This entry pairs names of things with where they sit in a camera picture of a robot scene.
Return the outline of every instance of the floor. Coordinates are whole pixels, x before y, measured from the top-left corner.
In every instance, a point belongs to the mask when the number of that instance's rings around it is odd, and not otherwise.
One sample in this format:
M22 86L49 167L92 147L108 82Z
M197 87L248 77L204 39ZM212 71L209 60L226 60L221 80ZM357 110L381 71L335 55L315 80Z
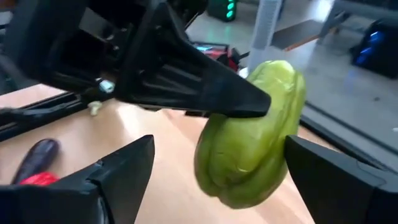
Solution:
M323 21L332 0L287 0L277 30L308 19ZM249 51L257 7L239 3L237 19L224 23L206 14L188 29L193 40L224 42ZM269 47L267 60L288 60L305 75L307 100L332 116L398 149L398 81L353 67L348 49L361 36L343 31L290 52Z

